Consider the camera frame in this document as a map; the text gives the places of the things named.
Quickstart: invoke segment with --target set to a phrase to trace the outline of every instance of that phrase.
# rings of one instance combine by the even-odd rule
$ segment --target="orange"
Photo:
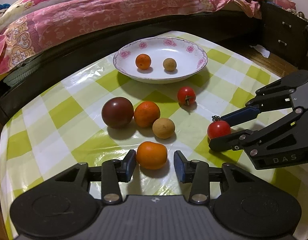
[[[135,64],[139,69],[146,70],[150,67],[152,60],[149,55],[140,54],[136,57]]]
[[[144,101],[134,111],[134,120],[142,128],[150,127],[155,120],[160,118],[161,111],[157,104],[151,101]]]
[[[143,168],[158,170],[167,161],[167,149],[160,143],[143,142],[137,148],[136,160]]]

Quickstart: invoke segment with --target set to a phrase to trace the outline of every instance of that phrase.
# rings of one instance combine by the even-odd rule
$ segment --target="pink bag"
[[[274,3],[282,6],[283,9],[294,9],[296,10],[296,4],[290,0],[274,0]]]

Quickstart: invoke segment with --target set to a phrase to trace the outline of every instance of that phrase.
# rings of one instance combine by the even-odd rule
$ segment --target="white paper on floor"
[[[255,48],[259,53],[262,54],[263,57],[269,58],[270,52],[261,45],[250,46],[251,48]]]

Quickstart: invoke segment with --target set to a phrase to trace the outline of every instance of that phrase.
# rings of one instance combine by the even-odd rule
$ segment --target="blanket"
[[[260,18],[259,4],[245,0],[19,0],[0,18],[0,74],[79,35],[166,15],[215,12],[230,1]]]

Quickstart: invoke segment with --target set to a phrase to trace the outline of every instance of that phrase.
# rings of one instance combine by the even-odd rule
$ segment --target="nightstand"
[[[269,3],[261,10],[262,45],[299,68],[308,52],[308,22]]]

